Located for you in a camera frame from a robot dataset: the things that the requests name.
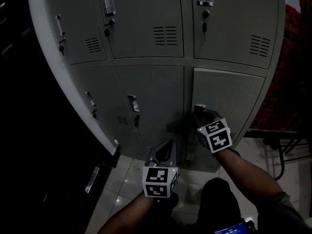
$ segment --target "dark shirt sleeve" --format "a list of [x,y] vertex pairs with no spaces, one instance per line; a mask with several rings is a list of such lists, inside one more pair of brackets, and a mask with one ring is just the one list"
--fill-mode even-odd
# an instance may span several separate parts
[[286,193],[278,193],[258,208],[259,233],[311,233]]

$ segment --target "forearm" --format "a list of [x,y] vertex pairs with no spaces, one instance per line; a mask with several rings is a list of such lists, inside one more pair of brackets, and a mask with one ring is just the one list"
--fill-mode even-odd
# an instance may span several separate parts
[[224,149],[216,153],[216,158],[237,188],[253,204],[258,205],[282,192],[281,187],[267,172],[244,160],[236,153]]
[[154,198],[139,194],[130,204],[112,216],[99,230],[98,234],[123,234],[133,233],[148,210]]

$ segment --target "person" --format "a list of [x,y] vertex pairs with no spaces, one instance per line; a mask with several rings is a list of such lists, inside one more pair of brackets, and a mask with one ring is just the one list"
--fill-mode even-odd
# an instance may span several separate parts
[[[259,233],[311,233],[290,197],[264,170],[224,149],[215,153],[237,188],[258,210]],[[228,182],[214,178],[202,192],[197,222],[187,231],[170,217],[178,197],[157,199],[139,194],[113,215],[98,234],[125,233],[215,233],[241,223],[238,202]]]

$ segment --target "red brick wall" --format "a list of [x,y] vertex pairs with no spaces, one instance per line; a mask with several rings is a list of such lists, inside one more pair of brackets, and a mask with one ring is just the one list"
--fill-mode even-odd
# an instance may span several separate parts
[[312,0],[300,0],[301,14],[286,5],[281,53],[266,97],[250,128],[297,131],[302,122],[298,82],[312,69]]

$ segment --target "ventilation slot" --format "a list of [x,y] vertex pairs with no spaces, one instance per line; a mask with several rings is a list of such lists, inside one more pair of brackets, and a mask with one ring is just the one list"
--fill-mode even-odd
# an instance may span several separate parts
[[98,38],[94,37],[86,40],[87,48],[89,53],[99,52],[101,51],[98,43]]
[[166,131],[177,134],[179,132],[179,126],[166,124]]
[[116,116],[116,117],[117,117],[117,120],[118,120],[118,122],[119,122],[120,124],[129,125],[129,124],[128,124],[127,118],[125,118],[125,117],[120,117],[120,116]]
[[252,35],[249,53],[262,57],[268,57],[271,40]]
[[234,139],[236,136],[236,133],[231,133],[230,136],[231,136],[231,139]]
[[155,45],[177,45],[176,27],[154,27]]

